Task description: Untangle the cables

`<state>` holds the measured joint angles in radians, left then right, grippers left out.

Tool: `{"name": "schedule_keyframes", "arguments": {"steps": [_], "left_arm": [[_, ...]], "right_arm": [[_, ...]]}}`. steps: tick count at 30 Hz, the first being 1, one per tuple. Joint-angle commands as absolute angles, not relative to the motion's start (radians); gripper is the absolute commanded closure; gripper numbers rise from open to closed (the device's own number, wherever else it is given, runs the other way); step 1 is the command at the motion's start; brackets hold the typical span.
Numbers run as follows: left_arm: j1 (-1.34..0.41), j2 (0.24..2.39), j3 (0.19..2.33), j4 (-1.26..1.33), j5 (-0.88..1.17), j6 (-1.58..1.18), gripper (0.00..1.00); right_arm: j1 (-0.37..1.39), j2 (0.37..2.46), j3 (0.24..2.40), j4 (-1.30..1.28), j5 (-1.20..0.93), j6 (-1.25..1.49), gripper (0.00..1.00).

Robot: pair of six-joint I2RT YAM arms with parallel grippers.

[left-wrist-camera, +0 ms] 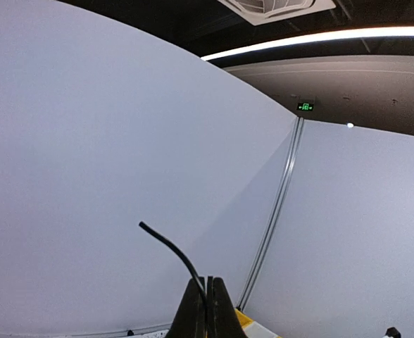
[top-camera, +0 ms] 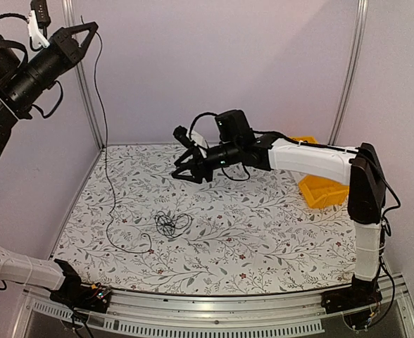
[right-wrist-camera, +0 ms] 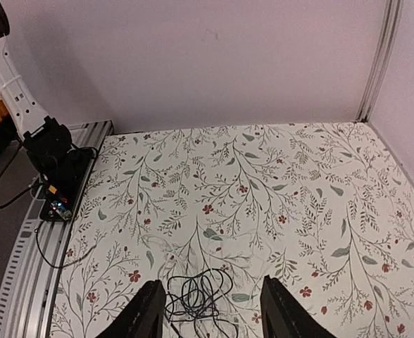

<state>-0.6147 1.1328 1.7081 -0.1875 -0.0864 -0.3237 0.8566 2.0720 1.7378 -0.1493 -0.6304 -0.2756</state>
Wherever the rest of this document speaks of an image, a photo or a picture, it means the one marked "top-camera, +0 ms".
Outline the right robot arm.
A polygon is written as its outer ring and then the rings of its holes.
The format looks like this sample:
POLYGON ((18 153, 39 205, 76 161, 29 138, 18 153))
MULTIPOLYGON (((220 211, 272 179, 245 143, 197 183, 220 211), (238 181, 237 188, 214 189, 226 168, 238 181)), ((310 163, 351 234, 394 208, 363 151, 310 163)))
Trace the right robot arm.
POLYGON ((260 170, 288 170, 332 180, 349 188, 347 211, 356 227, 358 281, 346 291, 346 301, 362 306, 372 297, 380 271, 382 227, 386 223, 386 193, 391 190, 373 145, 337 147, 296 141, 276 131, 253 130, 242 110, 213 113, 220 142, 209 147, 194 127, 178 126, 174 138, 186 149, 175 161, 172 177, 201 184, 217 169, 235 164, 260 170))

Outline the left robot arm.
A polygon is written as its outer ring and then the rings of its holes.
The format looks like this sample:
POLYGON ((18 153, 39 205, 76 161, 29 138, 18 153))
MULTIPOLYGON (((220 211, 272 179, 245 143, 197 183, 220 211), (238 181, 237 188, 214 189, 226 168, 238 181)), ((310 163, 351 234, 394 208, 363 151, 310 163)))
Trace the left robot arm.
MULTIPOLYGON (((16 123, 31 119, 30 111, 43 91, 58 85, 59 77, 80 63, 99 28, 95 22, 62 27, 47 39, 32 15, 27 23, 30 36, 41 40, 33 58, 23 44, 0 35, 0 157, 16 123)), ((72 306, 87 298, 86 286, 68 262, 36 259, 2 247, 0 280, 59 293, 72 306)))

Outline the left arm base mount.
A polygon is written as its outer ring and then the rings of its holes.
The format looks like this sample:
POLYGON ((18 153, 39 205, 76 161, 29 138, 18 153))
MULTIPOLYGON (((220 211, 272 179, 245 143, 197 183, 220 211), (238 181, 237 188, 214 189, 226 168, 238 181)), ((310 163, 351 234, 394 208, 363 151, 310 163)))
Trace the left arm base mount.
POLYGON ((100 282, 85 284, 74 268, 66 261, 56 259, 63 271, 63 284, 50 292, 50 300, 69 309, 83 309, 106 313, 111 300, 111 288, 100 282))

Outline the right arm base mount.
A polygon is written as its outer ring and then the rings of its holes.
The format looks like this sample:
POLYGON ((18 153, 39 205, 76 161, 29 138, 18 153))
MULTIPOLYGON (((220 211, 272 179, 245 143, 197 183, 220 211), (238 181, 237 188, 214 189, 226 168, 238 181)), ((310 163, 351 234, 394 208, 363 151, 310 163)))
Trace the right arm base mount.
POLYGON ((343 319, 352 330, 366 330, 380 311, 382 295, 377 278, 371 281, 353 276, 350 287, 323 292, 321 306, 326 314, 351 311, 343 319))

